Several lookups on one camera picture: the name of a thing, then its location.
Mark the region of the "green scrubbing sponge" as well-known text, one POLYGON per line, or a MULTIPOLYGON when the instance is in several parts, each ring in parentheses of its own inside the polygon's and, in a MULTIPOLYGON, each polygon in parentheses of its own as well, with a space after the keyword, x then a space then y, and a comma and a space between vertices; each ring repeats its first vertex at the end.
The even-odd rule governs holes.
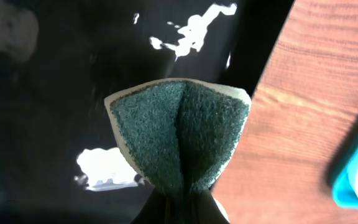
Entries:
POLYGON ((118 148, 159 192, 185 198, 210 188, 247 121, 247 92, 189 78, 154 80, 104 101, 118 148))

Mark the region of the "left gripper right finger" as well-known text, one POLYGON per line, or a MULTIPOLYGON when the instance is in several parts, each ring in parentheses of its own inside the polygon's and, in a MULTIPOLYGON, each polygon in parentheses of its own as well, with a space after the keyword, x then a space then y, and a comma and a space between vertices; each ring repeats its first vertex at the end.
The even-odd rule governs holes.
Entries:
POLYGON ((185 197, 183 222, 185 224, 229 224, 209 189, 185 197))

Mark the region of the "black rectangular bin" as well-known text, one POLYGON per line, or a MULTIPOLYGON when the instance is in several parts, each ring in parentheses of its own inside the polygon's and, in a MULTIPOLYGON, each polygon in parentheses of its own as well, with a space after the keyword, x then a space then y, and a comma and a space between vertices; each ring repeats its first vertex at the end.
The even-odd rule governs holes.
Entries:
POLYGON ((163 223, 152 186, 93 192, 104 99, 160 78, 253 95, 292 1, 0 1, 0 223, 163 223))

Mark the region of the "teal plastic tray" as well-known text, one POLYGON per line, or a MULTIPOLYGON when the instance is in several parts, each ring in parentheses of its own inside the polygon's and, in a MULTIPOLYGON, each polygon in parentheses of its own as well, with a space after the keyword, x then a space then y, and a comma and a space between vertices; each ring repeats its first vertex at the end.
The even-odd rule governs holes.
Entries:
POLYGON ((358 197, 354 191, 358 170, 358 132, 341 162, 342 164, 333 172, 332 198, 338 207, 358 209, 358 197))

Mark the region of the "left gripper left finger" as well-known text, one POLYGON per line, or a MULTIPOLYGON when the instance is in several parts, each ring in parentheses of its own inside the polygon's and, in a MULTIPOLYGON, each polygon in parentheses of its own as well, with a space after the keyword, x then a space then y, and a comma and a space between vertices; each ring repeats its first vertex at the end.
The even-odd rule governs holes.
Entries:
POLYGON ((157 189, 153 189, 149 198, 139 214, 131 221, 131 224, 182 224, 184 216, 180 206, 182 198, 165 195, 157 189))

